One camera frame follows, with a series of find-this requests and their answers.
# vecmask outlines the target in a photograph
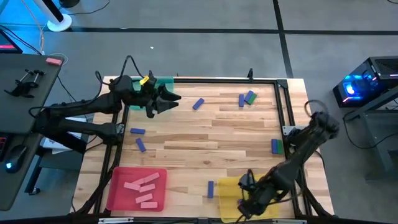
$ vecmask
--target computer mouse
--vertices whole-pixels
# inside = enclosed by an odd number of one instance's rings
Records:
[[[15,173],[22,167],[22,163],[27,152],[25,145],[14,146],[7,154],[5,159],[6,172]]]

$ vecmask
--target pink block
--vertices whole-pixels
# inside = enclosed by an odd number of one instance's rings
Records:
[[[148,190],[154,190],[154,189],[155,189],[155,184],[149,184],[149,185],[140,187],[139,192],[141,193],[141,192],[145,192]]]
[[[140,190],[140,186],[137,184],[133,184],[133,183],[129,183],[129,182],[125,182],[124,183],[124,187],[131,189],[131,190]]]
[[[62,65],[62,61],[55,58],[47,58],[45,61],[52,65]]]
[[[145,183],[144,178],[141,178],[141,179],[138,179],[138,180],[134,181],[132,184],[141,185],[141,184],[144,184],[144,183]]]
[[[136,203],[146,202],[150,199],[154,198],[152,194],[147,194],[141,197],[136,198]]]
[[[157,202],[142,202],[141,208],[157,208]]]
[[[156,173],[154,173],[154,174],[151,174],[151,175],[145,177],[145,178],[144,178],[144,181],[145,181],[145,183],[148,183],[148,182],[151,182],[151,181],[153,181],[153,180],[155,180],[155,179],[158,179],[159,177],[160,177],[159,173],[156,172]]]

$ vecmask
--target white lamp base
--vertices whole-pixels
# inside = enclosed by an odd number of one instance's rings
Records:
[[[63,21],[58,24],[54,24],[51,21],[47,22],[47,27],[49,28],[49,30],[53,32],[61,32],[66,30],[72,25],[72,18],[68,14],[62,14],[62,15],[63,15]]]

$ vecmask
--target red tray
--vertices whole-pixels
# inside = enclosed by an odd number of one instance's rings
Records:
[[[156,189],[140,193],[136,190],[124,188],[125,182],[131,183],[138,179],[154,174],[156,172],[159,173],[160,177],[148,183],[148,184],[155,184]],[[167,179],[167,170],[165,169],[117,167],[113,170],[111,187],[109,189],[106,208],[108,210],[161,212],[164,208],[166,179]],[[139,203],[136,203],[137,197],[146,194],[152,194],[154,196],[154,198],[148,202],[157,202],[157,208],[141,208]]]

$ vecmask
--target computer tower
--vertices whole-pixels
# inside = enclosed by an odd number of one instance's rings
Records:
[[[369,57],[333,88],[340,108],[360,107],[398,85],[398,56]]]

